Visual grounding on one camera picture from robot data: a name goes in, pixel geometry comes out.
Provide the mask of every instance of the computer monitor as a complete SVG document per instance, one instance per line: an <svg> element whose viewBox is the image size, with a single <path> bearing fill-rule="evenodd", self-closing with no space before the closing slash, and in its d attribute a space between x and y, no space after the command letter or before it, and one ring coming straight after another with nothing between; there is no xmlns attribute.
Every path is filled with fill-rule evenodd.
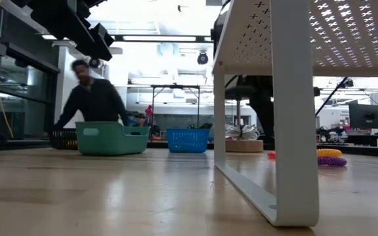
<svg viewBox="0 0 378 236"><path fill-rule="evenodd" d="M378 106L349 104L351 128L378 128Z"/></svg>

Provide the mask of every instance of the black basket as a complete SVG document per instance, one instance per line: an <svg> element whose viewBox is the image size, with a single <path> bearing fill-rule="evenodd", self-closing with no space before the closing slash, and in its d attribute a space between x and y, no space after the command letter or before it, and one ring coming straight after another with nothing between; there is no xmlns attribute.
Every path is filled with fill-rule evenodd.
<svg viewBox="0 0 378 236"><path fill-rule="evenodd" d="M77 131L74 128L63 128L49 134L54 149L78 150Z"/></svg>

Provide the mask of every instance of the black sweater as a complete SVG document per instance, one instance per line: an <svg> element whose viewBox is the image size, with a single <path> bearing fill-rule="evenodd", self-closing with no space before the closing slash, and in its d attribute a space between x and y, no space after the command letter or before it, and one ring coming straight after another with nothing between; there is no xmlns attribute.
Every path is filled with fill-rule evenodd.
<svg viewBox="0 0 378 236"><path fill-rule="evenodd" d="M122 99L110 81L94 79L91 89L78 85L70 94L55 129L63 128L79 110L85 121L113 121L119 117L128 125L127 113Z"/></svg>

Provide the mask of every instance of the green plastic basket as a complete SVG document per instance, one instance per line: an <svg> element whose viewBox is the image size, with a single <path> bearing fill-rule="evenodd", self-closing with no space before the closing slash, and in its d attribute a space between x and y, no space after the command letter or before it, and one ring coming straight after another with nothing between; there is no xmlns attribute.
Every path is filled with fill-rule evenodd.
<svg viewBox="0 0 378 236"><path fill-rule="evenodd" d="M83 155L142 153L148 127L124 127L117 122L77 122L78 151Z"/></svg>

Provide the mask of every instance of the white table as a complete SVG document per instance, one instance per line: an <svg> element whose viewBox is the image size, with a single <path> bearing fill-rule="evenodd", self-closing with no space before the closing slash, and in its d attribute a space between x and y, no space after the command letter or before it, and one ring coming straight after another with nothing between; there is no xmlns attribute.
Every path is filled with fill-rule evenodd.
<svg viewBox="0 0 378 236"><path fill-rule="evenodd" d="M316 225L312 76L378 77L378 0L232 0L213 73L215 165L274 226ZM225 163L224 76L233 74L274 76L276 196Z"/></svg>

